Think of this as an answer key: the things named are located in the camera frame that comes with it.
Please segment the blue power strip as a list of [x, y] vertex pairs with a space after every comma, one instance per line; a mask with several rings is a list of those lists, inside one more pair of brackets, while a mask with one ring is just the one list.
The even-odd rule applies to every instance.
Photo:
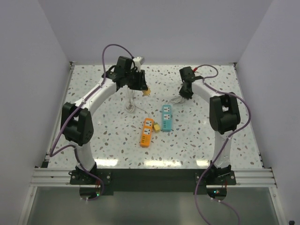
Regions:
[[171, 105], [163, 105], [162, 106], [162, 131], [163, 132], [171, 132], [173, 126], [173, 113]]

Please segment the yellow plug adapter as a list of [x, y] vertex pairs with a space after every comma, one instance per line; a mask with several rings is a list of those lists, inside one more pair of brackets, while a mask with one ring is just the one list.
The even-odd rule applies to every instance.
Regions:
[[142, 93], [143, 93], [143, 96], [149, 96], [151, 93], [151, 90], [150, 90], [150, 88], [148, 88], [147, 90], [143, 90]]

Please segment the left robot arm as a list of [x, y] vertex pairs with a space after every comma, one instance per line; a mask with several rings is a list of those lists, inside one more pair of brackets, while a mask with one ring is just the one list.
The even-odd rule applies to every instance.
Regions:
[[92, 184], [97, 179], [94, 170], [96, 162], [92, 156], [90, 141], [94, 127], [92, 116], [111, 95], [127, 86], [131, 90], [149, 92], [145, 71], [141, 69], [144, 57], [128, 58], [120, 56], [116, 65], [102, 75], [102, 79], [84, 97], [75, 103], [65, 103], [62, 107], [61, 130], [70, 145], [75, 148], [77, 167], [82, 170], [81, 179]]

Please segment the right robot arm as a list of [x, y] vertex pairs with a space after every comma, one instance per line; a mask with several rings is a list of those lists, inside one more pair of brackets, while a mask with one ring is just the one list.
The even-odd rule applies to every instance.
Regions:
[[240, 111], [233, 93], [220, 93], [204, 82], [204, 77], [196, 76], [191, 67], [180, 69], [182, 87], [180, 96], [191, 99], [198, 95], [209, 104], [209, 122], [215, 131], [215, 149], [209, 169], [209, 179], [220, 184], [231, 172], [230, 152], [232, 141], [229, 135], [240, 124]]

